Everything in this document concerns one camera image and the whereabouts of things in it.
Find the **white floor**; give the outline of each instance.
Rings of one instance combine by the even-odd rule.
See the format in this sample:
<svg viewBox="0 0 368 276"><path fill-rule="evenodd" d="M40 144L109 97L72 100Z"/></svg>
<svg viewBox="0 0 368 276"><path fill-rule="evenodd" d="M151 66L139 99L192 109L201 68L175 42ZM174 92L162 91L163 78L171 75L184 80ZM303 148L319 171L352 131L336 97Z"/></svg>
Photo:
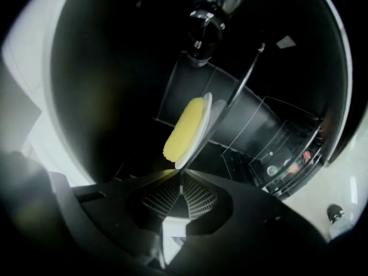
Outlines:
<svg viewBox="0 0 368 276"><path fill-rule="evenodd" d="M348 146L284 203L310 221L328 240L326 209L340 205L354 223L368 199L368 114Z"/></svg>

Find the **sponge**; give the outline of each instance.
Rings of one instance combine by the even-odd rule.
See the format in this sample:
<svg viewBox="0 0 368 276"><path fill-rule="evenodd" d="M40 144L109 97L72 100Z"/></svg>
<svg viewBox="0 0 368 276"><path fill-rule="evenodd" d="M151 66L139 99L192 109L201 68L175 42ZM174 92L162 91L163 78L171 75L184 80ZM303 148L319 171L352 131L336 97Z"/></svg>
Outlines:
<svg viewBox="0 0 368 276"><path fill-rule="evenodd" d="M202 119L203 107L202 97L194 98L188 103L163 148L166 159L176 162L190 147Z"/></svg>

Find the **floor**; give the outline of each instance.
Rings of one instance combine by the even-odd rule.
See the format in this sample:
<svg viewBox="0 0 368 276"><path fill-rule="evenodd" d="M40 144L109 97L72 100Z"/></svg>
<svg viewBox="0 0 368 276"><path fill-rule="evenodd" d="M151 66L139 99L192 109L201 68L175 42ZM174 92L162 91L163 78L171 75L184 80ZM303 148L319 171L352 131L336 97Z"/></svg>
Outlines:
<svg viewBox="0 0 368 276"><path fill-rule="evenodd" d="M368 114L348 146L329 166L284 203L310 221L329 240L326 209L338 204L353 223L368 199Z"/></svg>

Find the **yellow sponge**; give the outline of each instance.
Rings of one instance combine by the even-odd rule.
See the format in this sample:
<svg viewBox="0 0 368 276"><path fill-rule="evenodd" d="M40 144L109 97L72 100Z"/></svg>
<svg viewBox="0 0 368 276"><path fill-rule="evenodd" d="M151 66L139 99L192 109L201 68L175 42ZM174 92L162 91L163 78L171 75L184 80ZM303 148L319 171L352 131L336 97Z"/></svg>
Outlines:
<svg viewBox="0 0 368 276"><path fill-rule="evenodd" d="M176 162L187 151L202 119L203 107L202 97L188 103L163 148L166 159Z"/></svg>

